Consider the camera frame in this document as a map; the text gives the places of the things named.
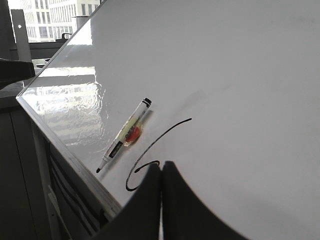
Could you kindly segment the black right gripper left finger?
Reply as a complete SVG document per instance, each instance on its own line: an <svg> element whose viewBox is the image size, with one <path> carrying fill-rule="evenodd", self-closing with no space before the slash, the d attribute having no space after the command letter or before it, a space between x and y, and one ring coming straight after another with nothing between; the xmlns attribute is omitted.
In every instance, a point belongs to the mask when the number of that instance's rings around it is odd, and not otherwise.
<svg viewBox="0 0 320 240"><path fill-rule="evenodd" d="M151 164L140 186L120 213L94 240L157 240L160 228L161 170Z"/></svg>

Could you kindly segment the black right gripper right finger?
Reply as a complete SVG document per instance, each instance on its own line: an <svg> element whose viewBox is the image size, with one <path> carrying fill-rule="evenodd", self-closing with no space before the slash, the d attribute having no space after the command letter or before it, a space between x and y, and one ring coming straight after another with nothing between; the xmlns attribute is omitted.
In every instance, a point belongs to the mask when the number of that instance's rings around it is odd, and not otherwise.
<svg viewBox="0 0 320 240"><path fill-rule="evenodd" d="M246 239L202 203L172 161L162 169L162 226L165 240Z"/></svg>

